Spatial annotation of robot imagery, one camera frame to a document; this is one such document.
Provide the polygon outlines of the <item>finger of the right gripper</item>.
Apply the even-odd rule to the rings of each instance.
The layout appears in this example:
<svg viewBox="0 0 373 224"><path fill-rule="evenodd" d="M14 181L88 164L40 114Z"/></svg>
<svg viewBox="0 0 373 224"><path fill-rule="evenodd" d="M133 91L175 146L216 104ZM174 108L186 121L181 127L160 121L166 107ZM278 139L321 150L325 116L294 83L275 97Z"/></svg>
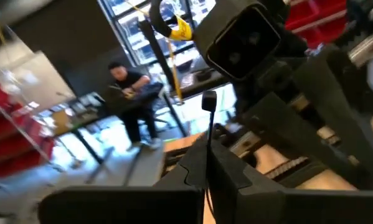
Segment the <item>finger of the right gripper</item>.
<svg viewBox="0 0 373 224"><path fill-rule="evenodd" d="M245 125L275 149L293 151L320 162L361 190L373 190L373 178L347 155L323 142L316 130L274 93L245 113Z"/></svg>
<svg viewBox="0 0 373 224"><path fill-rule="evenodd" d="M373 91L347 53L325 47L294 72L293 81L341 139L341 150L373 179Z"/></svg>

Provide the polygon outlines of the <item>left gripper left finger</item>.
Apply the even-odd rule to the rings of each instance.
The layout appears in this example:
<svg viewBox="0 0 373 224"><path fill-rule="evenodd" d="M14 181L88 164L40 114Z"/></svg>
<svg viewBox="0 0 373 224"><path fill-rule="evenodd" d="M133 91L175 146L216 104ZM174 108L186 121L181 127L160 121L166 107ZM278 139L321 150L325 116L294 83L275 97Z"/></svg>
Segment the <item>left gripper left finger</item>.
<svg viewBox="0 0 373 224"><path fill-rule="evenodd" d="M208 142L197 139L151 187L73 186L46 196L40 224L202 224Z"/></svg>

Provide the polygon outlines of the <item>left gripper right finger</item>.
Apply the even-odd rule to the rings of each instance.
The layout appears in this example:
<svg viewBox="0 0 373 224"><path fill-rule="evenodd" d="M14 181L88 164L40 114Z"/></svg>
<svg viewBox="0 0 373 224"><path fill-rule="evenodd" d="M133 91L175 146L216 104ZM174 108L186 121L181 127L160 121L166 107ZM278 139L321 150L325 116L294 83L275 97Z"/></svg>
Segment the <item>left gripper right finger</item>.
<svg viewBox="0 0 373 224"><path fill-rule="evenodd" d="M286 188L217 141L208 183L217 224L373 224L373 191Z"/></svg>

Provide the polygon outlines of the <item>red storage bins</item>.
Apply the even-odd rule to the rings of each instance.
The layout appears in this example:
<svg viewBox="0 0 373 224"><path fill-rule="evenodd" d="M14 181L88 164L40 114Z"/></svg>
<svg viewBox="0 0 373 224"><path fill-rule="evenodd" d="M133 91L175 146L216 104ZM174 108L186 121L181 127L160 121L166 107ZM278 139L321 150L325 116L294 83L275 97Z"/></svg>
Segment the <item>red storage bins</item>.
<svg viewBox="0 0 373 224"><path fill-rule="evenodd" d="M313 49L336 39L346 22L346 0L291 0L285 27Z"/></svg>

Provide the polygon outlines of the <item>black desk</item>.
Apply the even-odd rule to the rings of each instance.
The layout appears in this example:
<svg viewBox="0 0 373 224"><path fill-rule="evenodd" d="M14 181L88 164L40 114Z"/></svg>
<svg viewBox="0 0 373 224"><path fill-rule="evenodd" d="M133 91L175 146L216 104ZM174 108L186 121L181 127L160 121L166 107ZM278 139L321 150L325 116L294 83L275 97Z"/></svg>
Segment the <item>black desk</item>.
<svg viewBox="0 0 373 224"><path fill-rule="evenodd" d="M100 157L96 151L87 143L81 132L79 131L80 128L84 128L89 124L96 123L97 121L107 118L109 116L119 116L125 111L132 110L135 107L143 105L150 101L155 101L156 98L160 98L165 101L167 107L170 110L170 114L175 120L178 129L180 130L181 134L186 137L187 131L181 120L176 113L173 105L170 102L169 94L165 92L164 85L160 82L155 82L144 87L144 90L141 93L138 93L135 96L130 97L127 99L125 95L121 92L120 88L115 86L110 86L102 93L102 99L100 100L103 104L102 109L106 111L105 115L97 116L96 118L92 118L89 120L85 120L79 123L75 123L72 127L67 131L68 133L72 133L87 149L87 151L91 154L91 156L96 160L98 166L95 170L87 177L85 183L91 184L95 181L96 176L98 173L103 169L105 162L110 158L111 153L113 152L114 148L109 148L108 152L105 154L104 157Z"/></svg>

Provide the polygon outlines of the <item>person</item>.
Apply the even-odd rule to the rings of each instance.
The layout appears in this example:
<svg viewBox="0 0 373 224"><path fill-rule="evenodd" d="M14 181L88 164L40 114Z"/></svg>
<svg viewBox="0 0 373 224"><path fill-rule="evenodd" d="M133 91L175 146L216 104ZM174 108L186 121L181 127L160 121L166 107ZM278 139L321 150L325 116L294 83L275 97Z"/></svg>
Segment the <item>person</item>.
<svg viewBox="0 0 373 224"><path fill-rule="evenodd" d="M115 79L114 86L121 88L124 95L129 96L132 93L142 93L143 88L151 83L150 77L140 72L130 71L120 62L110 62L108 70ZM141 140L138 120L144 120L150 135L150 142L143 143ZM121 115L131 146L128 150L136 147L148 146L151 150L161 147L162 140L158 137L156 125L154 123L153 102L145 101L132 110L126 111Z"/></svg>

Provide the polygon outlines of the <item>metal shelf with red bins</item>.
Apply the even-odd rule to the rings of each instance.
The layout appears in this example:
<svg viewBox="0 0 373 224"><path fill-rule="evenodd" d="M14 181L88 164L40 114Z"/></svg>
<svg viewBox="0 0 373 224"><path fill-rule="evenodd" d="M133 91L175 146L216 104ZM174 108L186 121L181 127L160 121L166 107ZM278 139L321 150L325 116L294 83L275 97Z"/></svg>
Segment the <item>metal shelf with red bins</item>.
<svg viewBox="0 0 373 224"><path fill-rule="evenodd" d="M0 36L0 178L50 164L58 124L48 115L75 98L42 51L10 28Z"/></svg>

